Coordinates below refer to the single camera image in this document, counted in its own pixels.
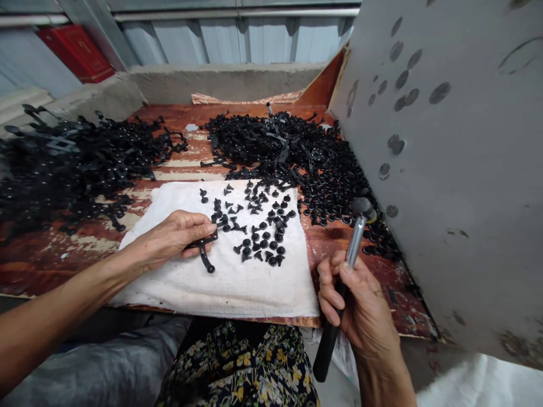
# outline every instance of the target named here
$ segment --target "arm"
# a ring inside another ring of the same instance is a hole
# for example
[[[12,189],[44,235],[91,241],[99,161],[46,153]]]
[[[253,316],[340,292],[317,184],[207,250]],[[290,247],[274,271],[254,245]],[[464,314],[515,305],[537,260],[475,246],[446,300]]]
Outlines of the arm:
[[[202,214],[173,212],[120,252],[60,287],[0,315],[0,399],[39,366],[81,322],[148,270],[216,229]],[[182,257],[198,254],[186,250]]]
[[[343,250],[319,264],[318,296],[326,319],[339,326],[351,343],[362,404],[415,407],[417,400],[400,350],[400,337],[381,286],[360,257],[354,269],[345,258]],[[349,287],[346,301],[334,288],[337,277]],[[344,309],[341,321],[335,309]]]

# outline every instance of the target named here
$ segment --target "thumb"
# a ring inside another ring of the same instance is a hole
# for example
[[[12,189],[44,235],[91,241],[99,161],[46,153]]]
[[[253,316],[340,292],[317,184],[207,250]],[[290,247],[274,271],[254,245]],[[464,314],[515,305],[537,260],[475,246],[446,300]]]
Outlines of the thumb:
[[[182,231],[184,235],[183,240],[186,241],[187,244],[189,244],[190,242],[200,240],[211,235],[215,231],[215,229],[217,229],[217,225],[214,223],[193,226],[189,229],[185,229]]]
[[[349,287],[356,302],[363,304],[375,297],[375,294],[370,290],[368,282],[360,277],[347,262],[343,262],[338,266],[339,276],[343,284]]]

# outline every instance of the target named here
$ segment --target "red box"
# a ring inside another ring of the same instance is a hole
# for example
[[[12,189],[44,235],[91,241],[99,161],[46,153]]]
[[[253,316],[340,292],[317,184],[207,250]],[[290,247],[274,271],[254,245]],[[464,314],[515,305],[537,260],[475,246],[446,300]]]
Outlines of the red box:
[[[83,83],[98,83],[115,71],[80,25],[39,30],[38,36]]]

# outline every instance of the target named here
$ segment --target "hammer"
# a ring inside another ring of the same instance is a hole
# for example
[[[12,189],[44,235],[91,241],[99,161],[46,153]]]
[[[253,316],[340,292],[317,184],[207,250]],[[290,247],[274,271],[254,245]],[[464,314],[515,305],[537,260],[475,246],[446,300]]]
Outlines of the hammer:
[[[355,225],[352,231],[351,241],[349,242],[349,249],[347,250],[347,262],[354,268],[356,262],[356,256],[360,249],[360,242],[362,241],[362,235],[367,223],[373,223],[377,219],[377,213],[372,204],[366,198],[355,198],[351,204],[353,213],[356,215]],[[349,291],[349,288],[338,279],[335,290],[345,300]],[[339,319],[343,315],[343,310],[336,309]],[[330,360],[332,359],[332,353],[334,351],[335,341],[338,337],[339,326],[333,326],[327,319],[324,321],[324,330],[322,332],[321,343],[318,346],[317,357],[313,364],[313,374],[318,382],[322,383],[326,380],[328,374],[328,367],[330,366]]]

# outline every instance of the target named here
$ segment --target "gray pants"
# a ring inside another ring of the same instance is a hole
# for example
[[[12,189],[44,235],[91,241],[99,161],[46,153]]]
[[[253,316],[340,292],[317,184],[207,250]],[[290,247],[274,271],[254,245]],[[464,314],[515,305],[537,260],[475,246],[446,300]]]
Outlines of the gray pants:
[[[152,406],[190,322],[173,318],[52,355],[0,405]]]

